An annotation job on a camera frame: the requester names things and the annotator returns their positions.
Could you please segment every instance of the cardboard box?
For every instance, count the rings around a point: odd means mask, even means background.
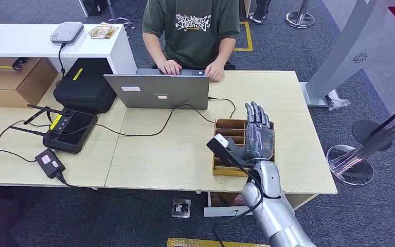
[[[270,128],[273,130],[273,143],[275,146],[275,124],[270,123]],[[232,138],[238,146],[244,146],[246,141],[246,126],[247,120],[238,119],[217,119],[214,123],[214,135],[221,134],[225,138]],[[273,155],[269,159],[275,162],[275,148],[273,148]],[[237,167],[224,164],[219,158],[213,154],[212,174],[223,175],[231,177],[247,177],[247,175]]]
[[[13,70],[17,58],[0,58],[0,107],[26,108],[38,104],[57,72],[43,58],[31,58],[22,70]]]

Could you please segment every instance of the power adapter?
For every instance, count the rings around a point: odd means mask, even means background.
[[[50,179],[54,179],[57,173],[61,174],[66,169],[50,148],[37,155],[35,161],[39,163],[40,167]]]

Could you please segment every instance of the robot finger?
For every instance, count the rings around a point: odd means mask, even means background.
[[[254,122],[254,115],[252,113],[252,108],[248,103],[245,103],[244,106],[246,107],[246,112],[247,112],[247,122],[249,124],[252,124]]]
[[[258,109],[258,105],[255,102],[251,102],[252,108],[254,109],[254,120],[255,123],[258,124],[261,122],[261,117],[259,114],[259,109]]]
[[[266,123],[265,125],[270,128],[269,118],[268,118],[267,114],[264,113],[264,117],[265,117],[265,123]]]
[[[264,109],[261,106],[258,106],[258,110],[259,110],[259,117],[261,118],[261,123],[263,125],[266,125],[266,121],[265,121],[265,113],[264,113]]]

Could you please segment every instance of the laptop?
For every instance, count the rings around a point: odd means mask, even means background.
[[[183,69],[179,75],[164,75],[158,69],[139,68],[135,75],[104,77],[129,108],[173,109],[184,103],[198,110],[208,108],[209,77],[203,70]]]

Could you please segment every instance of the silver robotic arm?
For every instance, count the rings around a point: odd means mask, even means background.
[[[281,190],[278,168],[273,162],[259,161],[254,169],[260,173],[265,193],[263,202],[255,208],[255,221],[272,247],[315,246],[297,221],[294,211]],[[260,199],[260,191],[252,182],[243,187],[246,206],[253,207]]]
[[[220,134],[207,146],[226,164],[238,166],[243,171],[243,167],[251,168],[243,187],[243,200],[249,208],[254,208],[255,221],[272,247],[315,246],[297,221],[281,189],[278,168],[269,161],[274,144],[268,116],[254,102],[251,105],[245,104],[248,119],[245,146],[238,147],[232,139],[225,139]]]

